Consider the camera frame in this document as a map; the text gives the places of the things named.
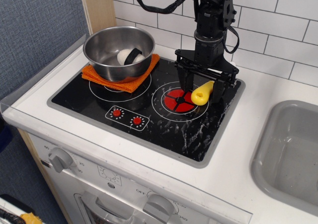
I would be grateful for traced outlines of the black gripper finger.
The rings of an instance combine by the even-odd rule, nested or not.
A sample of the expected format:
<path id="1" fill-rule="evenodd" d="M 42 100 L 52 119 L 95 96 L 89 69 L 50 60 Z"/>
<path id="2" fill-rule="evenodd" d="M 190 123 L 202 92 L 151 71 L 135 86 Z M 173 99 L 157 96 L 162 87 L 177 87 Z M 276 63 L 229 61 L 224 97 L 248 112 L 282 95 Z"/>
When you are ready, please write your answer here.
<path id="1" fill-rule="evenodd" d="M 177 73 L 181 89 L 185 92 L 193 89 L 194 73 L 181 64 L 177 65 Z"/>
<path id="2" fill-rule="evenodd" d="M 212 92 L 212 103 L 218 103 L 224 91 L 225 82 L 223 80 L 215 80 Z"/>

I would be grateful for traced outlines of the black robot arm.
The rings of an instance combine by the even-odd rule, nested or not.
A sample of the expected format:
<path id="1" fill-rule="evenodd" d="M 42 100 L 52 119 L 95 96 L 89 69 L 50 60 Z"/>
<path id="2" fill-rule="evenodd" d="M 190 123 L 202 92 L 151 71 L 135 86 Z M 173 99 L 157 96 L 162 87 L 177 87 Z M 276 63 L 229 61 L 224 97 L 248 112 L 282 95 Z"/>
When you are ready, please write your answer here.
<path id="1" fill-rule="evenodd" d="M 184 91 L 193 88 L 194 76 L 214 81 L 212 103 L 218 103 L 225 91 L 236 83 L 238 69 L 224 58 L 227 32 L 237 32 L 231 24 L 236 10 L 233 0 L 193 0 L 195 21 L 194 50 L 176 50 L 175 66 Z"/>

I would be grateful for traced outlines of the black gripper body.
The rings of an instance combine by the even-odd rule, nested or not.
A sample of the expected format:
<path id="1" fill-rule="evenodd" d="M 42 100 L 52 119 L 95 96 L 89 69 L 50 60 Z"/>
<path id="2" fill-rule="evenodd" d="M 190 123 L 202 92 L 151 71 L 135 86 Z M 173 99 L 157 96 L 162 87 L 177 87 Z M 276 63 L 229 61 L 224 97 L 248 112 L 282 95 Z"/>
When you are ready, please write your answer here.
<path id="1" fill-rule="evenodd" d="M 190 69 L 194 75 L 202 76 L 210 80 L 223 80 L 225 83 L 234 84 L 236 75 L 239 70 L 224 58 L 224 52 L 234 53 L 239 42 L 229 51 L 226 47 L 226 32 L 219 32 L 215 37 L 208 38 L 194 33 L 196 40 L 194 50 L 175 51 L 177 59 L 175 66 L 178 64 Z"/>

